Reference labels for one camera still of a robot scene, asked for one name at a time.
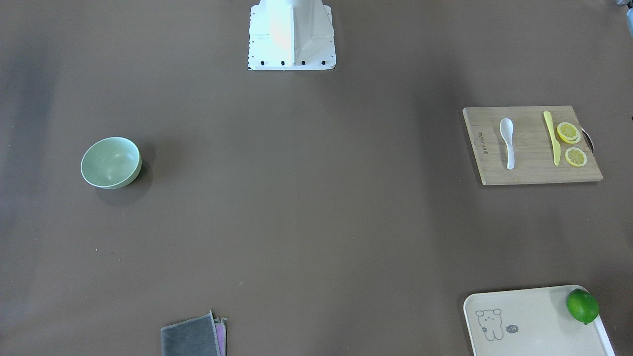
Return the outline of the wooden cutting board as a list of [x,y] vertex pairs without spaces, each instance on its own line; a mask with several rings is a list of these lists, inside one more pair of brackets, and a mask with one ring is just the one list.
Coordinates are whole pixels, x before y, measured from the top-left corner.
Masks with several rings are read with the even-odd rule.
[[[552,130],[561,122],[581,129],[572,106],[466,107],[462,113],[472,145],[473,156],[483,185],[561,184],[603,180],[598,164],[583,134],[574,146],[588,159],[574,167],[565,159],[570,144],[555,135],[561,146],[560,164],[554,164],[551,138],[543,113],[552,115]],[[508,154],[500,134],[500,122],[513,122],[512,142],[515,167],[507,168]]]

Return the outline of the green lime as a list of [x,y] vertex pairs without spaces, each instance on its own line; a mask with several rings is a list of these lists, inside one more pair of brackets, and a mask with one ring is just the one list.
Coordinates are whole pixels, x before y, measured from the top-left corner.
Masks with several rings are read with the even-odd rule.
[[599,316],[599,304],[595,297],[580,288],[571,291],[566,300],[568,313],[575,320],[588,325]]

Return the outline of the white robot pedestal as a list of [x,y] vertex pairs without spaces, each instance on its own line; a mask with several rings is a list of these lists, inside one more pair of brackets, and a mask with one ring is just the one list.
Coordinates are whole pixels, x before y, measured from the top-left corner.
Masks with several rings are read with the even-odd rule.
[[320,0],[261,0],[250,8],[247,68],[332,70],[337,63],[332,9]]

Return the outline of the grey folded cloth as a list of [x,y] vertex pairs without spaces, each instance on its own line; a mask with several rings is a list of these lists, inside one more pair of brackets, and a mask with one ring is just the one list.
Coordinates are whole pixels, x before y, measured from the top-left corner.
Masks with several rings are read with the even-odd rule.
[[161,328],[163,356],[225,356],[226,318],[208,314]]

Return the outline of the yellow plastic knife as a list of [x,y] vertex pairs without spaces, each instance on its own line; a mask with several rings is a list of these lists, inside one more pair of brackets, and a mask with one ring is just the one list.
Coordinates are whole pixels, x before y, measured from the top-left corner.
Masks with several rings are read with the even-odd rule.
[[561,159],[561,146],[558,140],[556,139],[556,133],[554,130],[552,115],[549,111],[543,111],[543,116],[544,116],[545,125],[547,126],[548,135],[551,140],[552,159],[553,159],[554,165],[558,166],[560,165],[560,159]]

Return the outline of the light green bowl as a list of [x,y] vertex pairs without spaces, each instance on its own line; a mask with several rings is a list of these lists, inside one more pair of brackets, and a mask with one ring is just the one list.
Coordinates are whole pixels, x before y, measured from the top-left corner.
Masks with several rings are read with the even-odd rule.
[[81,160],[84,180],[102,189],[118,189],[131,184],[141,167],[140,150],[124,137],[107,137],[96,142]]

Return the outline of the single lemon slice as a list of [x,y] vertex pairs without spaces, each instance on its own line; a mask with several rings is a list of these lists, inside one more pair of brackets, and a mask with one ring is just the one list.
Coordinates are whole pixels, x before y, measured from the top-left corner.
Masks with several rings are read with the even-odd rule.
[[588,162],[585,152],[576,147],[568,148],[565,151],[565,160],[573,167],[583,167]]

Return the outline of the stacked lemon slices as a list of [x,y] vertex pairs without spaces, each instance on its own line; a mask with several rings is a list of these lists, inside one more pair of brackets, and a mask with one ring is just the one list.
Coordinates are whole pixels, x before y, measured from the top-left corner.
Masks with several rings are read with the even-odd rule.
[[561,140],[568,144],[576,144],[582,138],[581,131],[569,122],[561,122],[557,125],[556,130]]

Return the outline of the white plastic spoon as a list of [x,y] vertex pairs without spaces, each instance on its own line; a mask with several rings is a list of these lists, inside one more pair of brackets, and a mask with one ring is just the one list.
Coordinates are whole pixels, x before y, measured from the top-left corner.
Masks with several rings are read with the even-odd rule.
[[500,135],[506,144],[507,150],[507,169],[515,168],[515,150],[513,145],[514,123],[509,118],[504,118],[499,124]]

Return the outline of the cream tray with bear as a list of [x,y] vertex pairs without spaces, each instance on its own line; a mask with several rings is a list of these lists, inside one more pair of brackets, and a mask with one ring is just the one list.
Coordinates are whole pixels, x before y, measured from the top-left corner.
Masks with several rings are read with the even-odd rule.
[[612,356],[600,317],[579,322],[567,309],[578,285],[468,296],[463,304],[475,356]]

